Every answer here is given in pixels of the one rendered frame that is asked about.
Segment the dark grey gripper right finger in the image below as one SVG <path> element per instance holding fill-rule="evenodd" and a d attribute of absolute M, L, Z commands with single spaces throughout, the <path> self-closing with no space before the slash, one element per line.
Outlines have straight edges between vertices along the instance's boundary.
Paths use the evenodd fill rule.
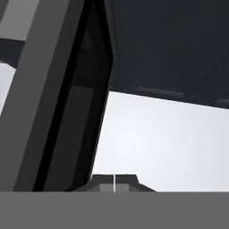
<path fill-rule="evenodd" d="M 141 184 L 136 174 L 117 174 L 115 176 L 116 192 L 155 192 L 148 186 Z"/>

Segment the grey and black microwave oven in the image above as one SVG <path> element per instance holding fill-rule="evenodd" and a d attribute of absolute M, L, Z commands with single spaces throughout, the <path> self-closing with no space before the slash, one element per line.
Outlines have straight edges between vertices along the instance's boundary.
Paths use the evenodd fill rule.
<path fill-rule="evenodd" d="M 117 56 L 114 0 L 0 0 L 0 191 L 92 173 Z"/>

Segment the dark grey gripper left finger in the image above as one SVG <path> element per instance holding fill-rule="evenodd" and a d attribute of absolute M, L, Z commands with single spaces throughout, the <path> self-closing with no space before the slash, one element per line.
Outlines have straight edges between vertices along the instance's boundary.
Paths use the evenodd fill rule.
<path fill-rule="evenodd" d="M 77 192 L 113 192 L 114 177 L 111 174 L 93 174 L 91 179 Z"/>

